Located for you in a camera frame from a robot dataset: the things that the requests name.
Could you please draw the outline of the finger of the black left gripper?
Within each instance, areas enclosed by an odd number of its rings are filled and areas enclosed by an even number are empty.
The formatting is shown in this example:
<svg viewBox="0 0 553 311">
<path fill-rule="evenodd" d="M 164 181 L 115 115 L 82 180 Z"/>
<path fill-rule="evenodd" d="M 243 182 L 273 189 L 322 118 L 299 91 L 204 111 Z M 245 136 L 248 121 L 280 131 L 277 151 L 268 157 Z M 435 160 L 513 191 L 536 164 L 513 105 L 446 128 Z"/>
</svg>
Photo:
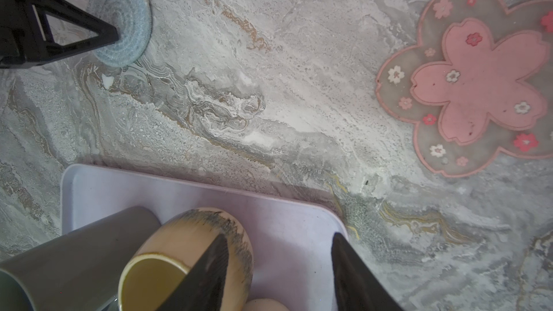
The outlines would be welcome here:
<svg viewBox="0 0 553 311">
<path fill-rule="evenodd" d="M 56 43 L 48 17 L 83 27 L 95 36 Z M 119 40 L 117 29 L 66 0 L 1 0 L 1 68 L 28 69 L 102 48 Z"/>
</svg>

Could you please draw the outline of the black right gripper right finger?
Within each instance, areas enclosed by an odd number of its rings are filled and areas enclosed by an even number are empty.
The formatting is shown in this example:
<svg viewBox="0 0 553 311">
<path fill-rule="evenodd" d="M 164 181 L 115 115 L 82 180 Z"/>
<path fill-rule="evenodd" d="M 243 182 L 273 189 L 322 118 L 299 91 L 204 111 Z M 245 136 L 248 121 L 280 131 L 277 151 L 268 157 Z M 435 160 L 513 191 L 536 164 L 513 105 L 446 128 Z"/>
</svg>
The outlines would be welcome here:
<svg viewBox="0 0 553 311">
<path fill-rule="evenodd" d="M 331 258 L 339 311 L 403 311 L 341 233 L 334 234 Z"/>
</svg>

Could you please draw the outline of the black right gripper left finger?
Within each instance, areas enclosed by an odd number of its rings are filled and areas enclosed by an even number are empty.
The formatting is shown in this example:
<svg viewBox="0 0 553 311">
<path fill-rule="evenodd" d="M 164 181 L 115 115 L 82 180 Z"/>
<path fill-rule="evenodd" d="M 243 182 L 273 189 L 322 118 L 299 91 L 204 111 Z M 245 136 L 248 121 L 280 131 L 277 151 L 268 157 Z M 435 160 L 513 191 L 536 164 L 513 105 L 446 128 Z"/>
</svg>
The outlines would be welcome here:
<svg viewBox="0 0 553 311">
<path fill-rule="evenodd" d="M 228 241 L 220 234 L 157 310 L 221 310 L 228 262 Z"/>
</svg>

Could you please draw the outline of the blue woven round coaster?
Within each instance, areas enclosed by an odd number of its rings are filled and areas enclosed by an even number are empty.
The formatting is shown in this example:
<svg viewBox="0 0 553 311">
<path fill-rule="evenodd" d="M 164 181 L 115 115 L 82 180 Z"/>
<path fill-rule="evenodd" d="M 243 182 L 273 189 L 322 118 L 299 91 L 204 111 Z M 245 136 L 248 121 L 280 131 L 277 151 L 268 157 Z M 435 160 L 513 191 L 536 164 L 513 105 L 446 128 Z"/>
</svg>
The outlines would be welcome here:
<svg viewBox="0 0 553 311">
<path fill-rule="evenodd" d="M 153 24 L 149 0 L 89 0 L 86 11 L 118 31 L 117 42 L 95 50 L 99 61 L 122 68 L 144 54 Z"/>
</svg>

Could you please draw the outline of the pink flower silicone coaster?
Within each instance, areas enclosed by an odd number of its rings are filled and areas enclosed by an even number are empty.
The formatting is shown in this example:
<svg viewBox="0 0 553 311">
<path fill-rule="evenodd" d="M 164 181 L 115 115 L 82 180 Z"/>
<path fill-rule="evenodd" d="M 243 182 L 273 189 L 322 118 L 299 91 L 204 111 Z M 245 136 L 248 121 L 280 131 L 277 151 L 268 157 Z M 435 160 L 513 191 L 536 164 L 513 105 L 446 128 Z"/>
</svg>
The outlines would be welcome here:
<svg viewBox="0 0 553 311">
<path fill-rule="evenodd" d="M 552 0 L 431 0 L 376 85 L 435 174 L 466 177 L 502 153 L 550 158 Z"/>
</svg>

